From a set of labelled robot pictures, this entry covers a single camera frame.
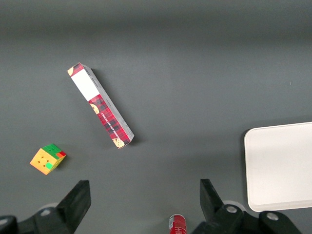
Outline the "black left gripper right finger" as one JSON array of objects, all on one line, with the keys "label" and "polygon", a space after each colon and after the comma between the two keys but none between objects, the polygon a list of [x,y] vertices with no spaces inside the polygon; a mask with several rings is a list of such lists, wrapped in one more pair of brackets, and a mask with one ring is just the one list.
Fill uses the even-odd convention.
[{"label": "black left gripper right finger", "polygon": [[196,234],[235,234],[240,228],[243,211],[224,204],[209,179],[200,180],[200,206],[205,221],[195,228]]}]

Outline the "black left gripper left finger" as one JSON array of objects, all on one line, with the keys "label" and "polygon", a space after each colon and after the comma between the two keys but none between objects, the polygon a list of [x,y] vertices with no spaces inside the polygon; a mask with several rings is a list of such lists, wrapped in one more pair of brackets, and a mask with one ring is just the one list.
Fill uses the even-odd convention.
[{"label": "black left gripper left finger", "polygon": [[38,234],[73,234],[91,206],[90,183],[79,181],[55,207],[46,207],[35,215]]}]

